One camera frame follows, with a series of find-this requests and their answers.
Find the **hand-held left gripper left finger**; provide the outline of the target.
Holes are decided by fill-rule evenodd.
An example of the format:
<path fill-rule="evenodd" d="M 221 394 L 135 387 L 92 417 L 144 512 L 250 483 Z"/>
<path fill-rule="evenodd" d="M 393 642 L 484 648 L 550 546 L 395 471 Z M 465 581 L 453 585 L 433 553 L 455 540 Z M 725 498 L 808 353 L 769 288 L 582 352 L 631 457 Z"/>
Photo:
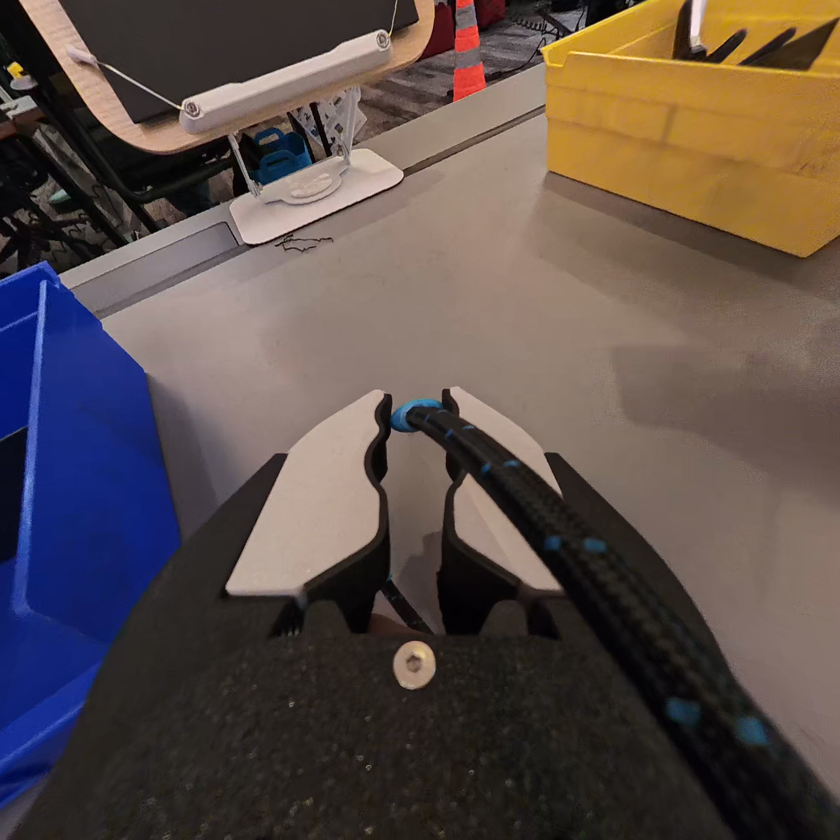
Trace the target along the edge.
<path fill-rule="evenodd" d="M 367 630 L 391 571 L 382 481 L 392 397 L 370 391 L 290 449 L 226 582 L 231 597 L 286 597 L 301 610 L 334 602 Z"/>

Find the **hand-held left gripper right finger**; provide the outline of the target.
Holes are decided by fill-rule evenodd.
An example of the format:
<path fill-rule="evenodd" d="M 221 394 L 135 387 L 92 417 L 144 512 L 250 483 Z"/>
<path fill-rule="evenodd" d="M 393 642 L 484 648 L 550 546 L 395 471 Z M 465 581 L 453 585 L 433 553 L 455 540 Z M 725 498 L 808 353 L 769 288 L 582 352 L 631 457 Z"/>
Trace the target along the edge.
<path fill-rule="evenodd" d="M 515 459 L 561 493 L 540 444 L 508 417 L 454 386 L 443 390 L 445 408 L 498 441 Z M 444 502 L 437 598 L 448 634 L 477 634 L 499 602 L 516 601 L 531 630 L 548 634 L 539 604 L 564 590 L 496 503 L 463 468 L 447 457 L 451 479 Z"/>

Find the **black braided cable blue plugs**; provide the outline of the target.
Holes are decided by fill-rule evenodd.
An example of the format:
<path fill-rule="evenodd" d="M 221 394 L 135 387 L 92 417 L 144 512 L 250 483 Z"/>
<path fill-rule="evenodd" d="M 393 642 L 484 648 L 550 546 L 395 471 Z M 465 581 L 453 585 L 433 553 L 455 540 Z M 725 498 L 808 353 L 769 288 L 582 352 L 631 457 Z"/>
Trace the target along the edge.
<path fill-rule="evenodd" d="M 740 838 L 838 838 L 838 801 L 688 627 L 523 458 L 420 399 L 396 432 L 435 441 L 520 533 L 616 659 Z"/>

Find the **blue storage bin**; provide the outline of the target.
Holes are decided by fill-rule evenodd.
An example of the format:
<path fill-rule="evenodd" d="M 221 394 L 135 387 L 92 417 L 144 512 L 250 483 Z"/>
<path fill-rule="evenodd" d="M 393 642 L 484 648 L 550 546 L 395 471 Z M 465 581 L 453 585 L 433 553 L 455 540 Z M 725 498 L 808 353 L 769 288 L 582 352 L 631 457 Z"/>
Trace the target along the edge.
<path fill-rule="evenodd" d="M 1 284 L 1 438 L 28 428 L 1 563 L 1 805 L 41 782 L 181 539 L 146 373 L 48 263 Z"/>

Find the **yellow storage bin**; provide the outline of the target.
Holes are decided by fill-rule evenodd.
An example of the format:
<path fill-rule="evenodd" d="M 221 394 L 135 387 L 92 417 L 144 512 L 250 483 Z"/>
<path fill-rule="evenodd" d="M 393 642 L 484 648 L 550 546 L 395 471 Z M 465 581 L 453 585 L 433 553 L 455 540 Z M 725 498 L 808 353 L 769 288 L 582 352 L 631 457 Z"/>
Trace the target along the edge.
<path fill-rule="evenodd" d="M 683 2 L 649 1 L 542 51 L 548 169 L 787 254 L 838 239 L 838 24 L 807 71 L 739 66 L 838 2 L 707 2 L 721 63 L 673 60 Z"/>

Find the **black video switch box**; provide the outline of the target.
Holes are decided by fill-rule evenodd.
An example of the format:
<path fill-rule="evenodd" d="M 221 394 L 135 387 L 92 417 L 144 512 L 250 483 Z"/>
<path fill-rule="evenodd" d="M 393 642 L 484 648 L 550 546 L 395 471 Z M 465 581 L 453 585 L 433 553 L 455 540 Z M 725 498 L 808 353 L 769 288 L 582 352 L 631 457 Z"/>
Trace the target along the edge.
<path fill-rule="evenodd" d="M 707 58 L 707 48 L 700 36 L 706 7 L 707 1 L 685 1 L 682 3 L 675 25 L 671 56 L 673 60 L 702 61 Z"/>

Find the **black bin divider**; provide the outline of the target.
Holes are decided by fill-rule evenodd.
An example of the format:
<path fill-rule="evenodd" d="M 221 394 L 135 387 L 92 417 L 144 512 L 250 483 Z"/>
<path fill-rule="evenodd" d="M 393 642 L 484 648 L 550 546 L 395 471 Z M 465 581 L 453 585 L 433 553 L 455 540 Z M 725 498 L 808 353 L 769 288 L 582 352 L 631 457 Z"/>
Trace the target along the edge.
<path fill-rule="evenodd" d="M 1 564 L 17 553 L 25 488 L 26 426 L 1 440 Z"/>
<path fill-rule="evenodd" d="M 796 36 L 796 28 L 786 29 L 767 44 L 739 62 L 740 67 L 757 67 L 775 70 L 807 71 L 822 54 L 838 24 L 832 19 L 812 31 Z"/>

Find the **printed paper sheet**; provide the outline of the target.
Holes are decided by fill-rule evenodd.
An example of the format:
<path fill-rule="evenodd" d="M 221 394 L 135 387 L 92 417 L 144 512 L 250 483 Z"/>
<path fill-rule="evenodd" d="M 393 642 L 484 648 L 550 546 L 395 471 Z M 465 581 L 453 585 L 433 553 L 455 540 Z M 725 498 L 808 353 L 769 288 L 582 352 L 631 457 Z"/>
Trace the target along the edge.
<path fill-rule="evenodd" d="M 345 140 L 354 142 L 367 118 L 361 110 L 361 88 L 352 87 L 327 100 L 313 102 L 288 113 L 292 128 L 303 136 L 319 161 L 342 151 Z"/>

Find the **orange traffic cone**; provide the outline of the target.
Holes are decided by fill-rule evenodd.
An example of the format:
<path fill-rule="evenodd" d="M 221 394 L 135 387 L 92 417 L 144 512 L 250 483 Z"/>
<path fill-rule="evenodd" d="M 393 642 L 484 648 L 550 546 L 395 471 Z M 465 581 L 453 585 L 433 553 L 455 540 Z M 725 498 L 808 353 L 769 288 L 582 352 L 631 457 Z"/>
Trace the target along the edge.
<path fill-rule="evenodd" d="M 455 1 L 455 68 L 453 100 L 467 98 L 487 86 L 480 50 L 480 30 L 473 1 Z"/>

